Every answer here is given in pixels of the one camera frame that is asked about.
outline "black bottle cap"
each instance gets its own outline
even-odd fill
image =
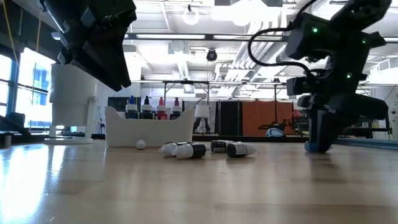
[[[144,104],[145,104],[145,105],[149,105],[149,99],[148,99],[148,96],[145,96]]]

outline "blue bottle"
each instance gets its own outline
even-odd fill
[[[138,109],[134,101],[134,96],[130,97],[128,104],[126,105],[126,119],[138,119]]]

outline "window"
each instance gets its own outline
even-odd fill
[[[30,49],[24,49],[21,54],[16,112],[25,114],[27,128],[50,126],[52,105],[49,103],[49,91],[53,63],[53,60]]]
[[[0,55],[0,115],[5,116],[8,99],[8,82],[11,74],[11,59]]]
[[[0,55],[0,79],[10,80],[11,74],[11,59]]]

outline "black cable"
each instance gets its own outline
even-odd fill
[[[298,11],[296,18],[297,18],[301,13],[303,13],[304,10],[306,10],[308,7],[310,7],[315,1],[316,1],[316,0],[311,0],[311,1],[307,2],[307,3]]]
[[[383,101],[385,101],[390,95],[391,95],[391,93],[394,91],[394,89],[397,87],[397,84],[398,83],[396,83],[395,85],[394,85],[394,87],[392,87],[392,90],[390,91],[390,93],[385,97],[385,99],[383,100]]]
[[[312,75],[310,69],[309,69],[307,66],[305,66],[304,64],[300,63],[300,62],[265,63],[265,62],[261,62],[261,61],[259,61],[258,59],[256,59],[256,58],[254,57],[252,51],[251,51],[252,43],[253,43],[253,41],[254,41],[254,39],[255,39],[256,37],[258,37],[258,36],[260,36],[260,35],[262,35],[262,34],[265,34],[265,33],[267,33],[267,32],[291,31],[292,29],[293,29],[293,27],[290,26],[290,27],[286,27],[286,28],[281,28],[281,27],[278,27],[278,28],[269,28],[269,29],[260,30],[259,32],[256,32],[256,33],[249,39],[249,42],[248,42],[248,54],[249,54],[249,57],[250,57],[250,59],[251,59],[254,63],[256,63],[256,64],[258,64],[258,65],[260,65],[260,66],[263,66],[263,67],[289,66],[289,65],[291,65],[291,66],[298,66],[298,67],[304,69],[304,71],[305,71],[307,77],[313,78],[313,75]]]
[[[309,1],[308,3],[306,3],[306,5],[304,5],[304,6],[298,11],[297,17],[296,17],[296,18],[298,18],[298,16],[299,16],[301,13],[303,13],[303,11],[306,10],[306,9],[307,9],[311,4],[313,4],[315,1],[316,1],[316,0],[311,0],[311,1]],[[309,69],[306,65],[304,65],[304,64],[302,64],[302,63],[300,63],[300,62],[265,63],[265,62],[261,62],[261,61],[259,61],[258,59],[256,59],[255,56],[254,56],[253,53],[252,53],[251,46],[252,46],[252,43],[253,43],[253,41],[254,41],[254,39],[255,39],[256,37],[258,37],[258,36],[260,36],[260,35],[262,35],[262,34],[268,33],[268,32],[285,32],[285,31],[292,31],[293,29],[294,29],[294,26],[293,26],[293,24],[290,22],[289,25],[288,25],[288,27],[269,28],[269,29],[260,30],[259,32],[256,32],[256,33],[249,39],[249,42],[248,42],[248,54],[249,54],[249,57],[250,57],[250,59],[251,59],[254,63],[256,63],[256,64],[258,64],[258,65],[260,65],[260,66],[263,66],[263,67],[290,66],[290,65],[291,65],[291,66],[298,66],[298,67],[304,69],[307,78],[314,78],[314,75],[312,75],[310,69]]]

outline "white tray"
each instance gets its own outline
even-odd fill
[[[135,147],[139,139],[146,147],[160,147],[166,142],[192,141],[195,111],[185,110],[175,120],[125,119],[105,107],[106,144],[109,147]]]

